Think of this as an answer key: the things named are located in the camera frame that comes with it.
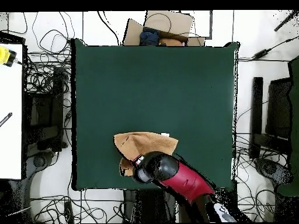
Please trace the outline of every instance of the black stand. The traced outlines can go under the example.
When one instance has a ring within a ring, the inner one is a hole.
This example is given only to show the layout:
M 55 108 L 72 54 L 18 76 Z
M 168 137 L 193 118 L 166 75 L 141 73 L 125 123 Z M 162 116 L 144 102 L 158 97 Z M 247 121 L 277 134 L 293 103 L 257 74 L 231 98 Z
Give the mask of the black stand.
M 283 25 L 285 25 L 289 20 L 291 20 L 299 10 L 293 10 L 275 29 L 274 31 L 278 31 Z

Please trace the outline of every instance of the black cable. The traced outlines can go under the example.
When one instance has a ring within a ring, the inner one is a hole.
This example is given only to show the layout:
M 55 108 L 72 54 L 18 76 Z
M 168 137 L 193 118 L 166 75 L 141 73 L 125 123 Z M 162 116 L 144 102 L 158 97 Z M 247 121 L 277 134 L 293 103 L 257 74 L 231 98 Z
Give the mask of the black cable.
M 100 20 L 101 20 L 101 21 L 106 25 L 106 27 L 108 27 L 109 30 L 114 34 L 114 36 L 116 37 L 116 40 L 117 40 L 117 45 L 120 46 L 119 38 L 118 38 L 118 36 L 116 35 L 116 33 L 115 33 L 115 32 L 114 32 L 114 31 L 107 25 L 106 22 L 104 22 L 104 20 L 103 20 L 103 18 L 101 17 L 99 11 L 97 11 L 97 13 L 98 13 L 98 15 L 99 15 L 99 17 L 100 17 Z
M 24 12 L 22 12 L 22 13 L 23 13 L 23 16 L 24 16 L 25 24 L 26 24 L 26 30 L 23 33 L 19 33 L 17 31 L 11 31 L 11 30 L 8 30 L 8 29 L 7 30 L 1 30 L 0 32 L 7 31 L 7 33 L 11 32 L 11 33 L 17 33 L 17 34 L 25 34 L 25 33 L 27 33 L 27 31 L 28 31 L 27 20 L 26 20 L 25 13 Z
M 266 55 L 269 53 L 269 51 L 273 50 L 274 48 L 276 48 L 276 47 L 278 47 L 278 46 L 280 46 L 280 45 L 282 45 L 282 44 L 284 44 L 284 43 L 288 43 L 288 42 L 290 42 L 290 41 L 293 41 L 293 40 L 295 40 L 295 39 L 297 39 L 297 38 L 299 38 L 299 35 L 296 36 L 296 37 L 294 37 L 294 38 L 288 38 L 287 40 L 285 40 L 285 41 L 283 41 L 283 42 L 281 42 L 281 43 L 279 43 L 279 44 L 273 46 L 272 48 L 264 49 L 264 50 L 262 50 L 262 51 L 260 51 L 260 52 L 257 52 L 255 55 L 253 55 L 253 56 L 252 56 L 251 58 L 249 58 L 249 59 L 251 59 L 250 61 L 259 60 L 260 58 L 266 56 Z
M 251 109 L 252 109 L 252 107 L 251 107 L 250 109 L 248 109 L 247 111 L 245 111 L 244 113 L 242 113 L 242 114 L 238 117 L 238 119 L 237 119 L 237 121 L 236 121 L 236 124 L 238 123 L 238 121 L 239 121 L 239 119 L 241 118 L 241 116 L 243 116 L 245 113 L 249 112 Z

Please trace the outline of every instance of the white desk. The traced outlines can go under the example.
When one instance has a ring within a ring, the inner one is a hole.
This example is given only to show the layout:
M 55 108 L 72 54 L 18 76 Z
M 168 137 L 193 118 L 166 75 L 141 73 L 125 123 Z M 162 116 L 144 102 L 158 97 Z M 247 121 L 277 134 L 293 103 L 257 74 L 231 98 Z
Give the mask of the white desk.
M 0 44 L 17 53 L 22 62 L 21 44 Z M 0 179 L 21 179 L 22 157 L 22 66 L 0 65 L 0 121 L 12 113 L 0 127 Z

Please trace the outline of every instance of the brown cloth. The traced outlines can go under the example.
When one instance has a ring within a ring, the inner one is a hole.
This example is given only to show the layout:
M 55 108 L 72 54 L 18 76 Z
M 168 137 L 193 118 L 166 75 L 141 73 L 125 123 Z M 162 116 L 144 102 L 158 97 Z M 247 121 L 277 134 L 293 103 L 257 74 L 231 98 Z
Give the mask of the brown cloth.
M 120 174 L 132 176 L 133 165 L 131 161 L 152 151 L 172 155 L 178 140 L 152 132 L 129 132 L 115 135 L 114 143 L 125 157 L 120 160 Z

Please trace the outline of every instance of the power adapter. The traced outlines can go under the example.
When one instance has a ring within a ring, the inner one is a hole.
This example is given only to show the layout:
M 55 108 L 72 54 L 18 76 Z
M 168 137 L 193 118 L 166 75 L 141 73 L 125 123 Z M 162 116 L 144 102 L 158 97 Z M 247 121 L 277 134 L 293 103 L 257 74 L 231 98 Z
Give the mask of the power adapter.
M 264 49 L 262 51 L 259 51 L 258 53 L 256 53 L 254 56 L 253 56 L 253 60 L 258 60 L 264 56 L 266 56 L 268 54 L 269 51 L 271 51 L 272 49 Z
M 67 219 L 67 224 L 74 224 L 74 213 L 72 211 L 72 202 L 66 201 L 64 203 L 64 215 Z

